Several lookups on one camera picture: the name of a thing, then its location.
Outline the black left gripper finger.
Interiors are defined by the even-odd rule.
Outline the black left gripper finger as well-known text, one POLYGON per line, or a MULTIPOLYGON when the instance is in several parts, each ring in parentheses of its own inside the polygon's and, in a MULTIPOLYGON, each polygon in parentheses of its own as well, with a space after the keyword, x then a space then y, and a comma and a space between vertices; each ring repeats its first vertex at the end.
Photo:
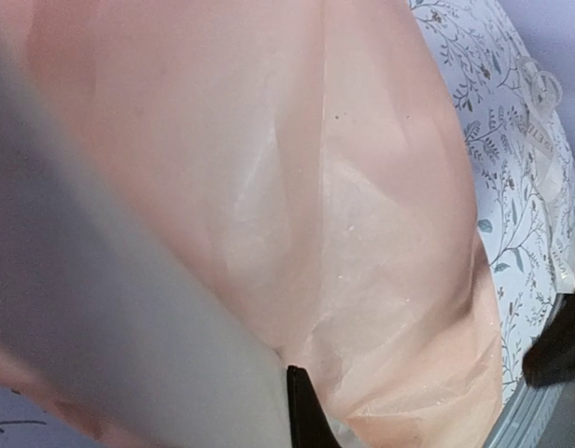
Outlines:
POLYGON ((341 448, 306 369, 287 367, 287 402, 293 448, 341 448))

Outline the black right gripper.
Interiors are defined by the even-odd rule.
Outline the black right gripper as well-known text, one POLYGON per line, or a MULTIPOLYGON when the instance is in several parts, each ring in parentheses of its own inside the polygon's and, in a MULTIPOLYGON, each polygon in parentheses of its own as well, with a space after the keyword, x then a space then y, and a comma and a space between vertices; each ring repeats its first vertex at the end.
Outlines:
POLYGON ((529 387, 575 382, 575 292, 524 355, 523 375, 529 387))

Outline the white lace ribbon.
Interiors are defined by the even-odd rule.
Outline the white lace ribbon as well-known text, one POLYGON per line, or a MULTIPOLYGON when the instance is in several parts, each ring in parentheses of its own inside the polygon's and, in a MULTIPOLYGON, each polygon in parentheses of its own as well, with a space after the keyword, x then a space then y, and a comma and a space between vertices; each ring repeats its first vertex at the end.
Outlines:
POLYGON ((530 57, 520 57, 516 68, 527 108, 526 141, 535 150, 534 186, 547 210, 555 291, 569 294, 575 291, 575 207, 565 164, 548 131, 563 91, 556 77, 530 57))

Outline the beige wrapping paper sheet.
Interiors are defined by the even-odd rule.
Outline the beige wrapping paper sheet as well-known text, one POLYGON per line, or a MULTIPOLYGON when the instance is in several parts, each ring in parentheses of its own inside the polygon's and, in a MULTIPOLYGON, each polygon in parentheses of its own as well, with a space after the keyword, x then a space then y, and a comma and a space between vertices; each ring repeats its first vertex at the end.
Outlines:
POLYGON ((108 447, 479 447, 495 289, 404 1, 0 1, 0 384, 108 447))

